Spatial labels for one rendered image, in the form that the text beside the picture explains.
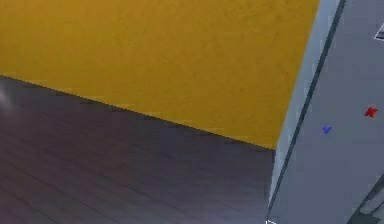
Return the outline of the grey fridge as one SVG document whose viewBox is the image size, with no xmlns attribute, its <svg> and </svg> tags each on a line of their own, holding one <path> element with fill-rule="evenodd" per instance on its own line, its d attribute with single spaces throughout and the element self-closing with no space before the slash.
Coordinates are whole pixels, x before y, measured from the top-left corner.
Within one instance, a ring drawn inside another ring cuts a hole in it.
<svg viewBox="0 0 384 224">
<path fill-rule="evenodd" d="M 266 224 L 384 224 L 384 0 L 320 0 Z"/>
</svg>

